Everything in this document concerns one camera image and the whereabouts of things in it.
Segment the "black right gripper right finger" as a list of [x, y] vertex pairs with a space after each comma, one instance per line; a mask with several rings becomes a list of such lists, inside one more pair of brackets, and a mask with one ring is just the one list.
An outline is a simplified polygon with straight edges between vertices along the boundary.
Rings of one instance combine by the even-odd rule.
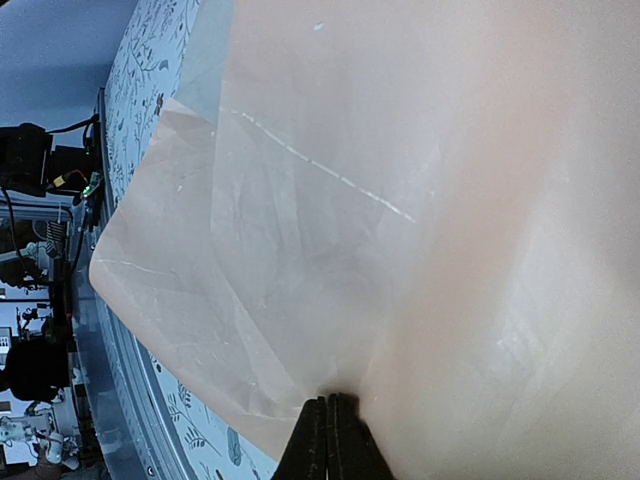
[[359, 413], [359, 399], [337, 393], [327, 399], [329, 479], [392, 480], [386, 460]]

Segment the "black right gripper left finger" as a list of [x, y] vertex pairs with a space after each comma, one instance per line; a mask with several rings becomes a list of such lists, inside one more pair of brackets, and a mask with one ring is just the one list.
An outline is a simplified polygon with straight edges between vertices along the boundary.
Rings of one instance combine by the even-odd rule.
[[327, 476], [327, 400], [307, 400], [296, 421], [273, 480], [323, 480]]

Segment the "peach wrapping paper sheet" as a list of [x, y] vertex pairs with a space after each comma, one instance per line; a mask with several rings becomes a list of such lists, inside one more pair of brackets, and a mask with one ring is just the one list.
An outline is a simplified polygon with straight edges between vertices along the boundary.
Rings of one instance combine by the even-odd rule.
[[639, 475], [639, 5], [204, 1], [91, 283], [273, 458]]

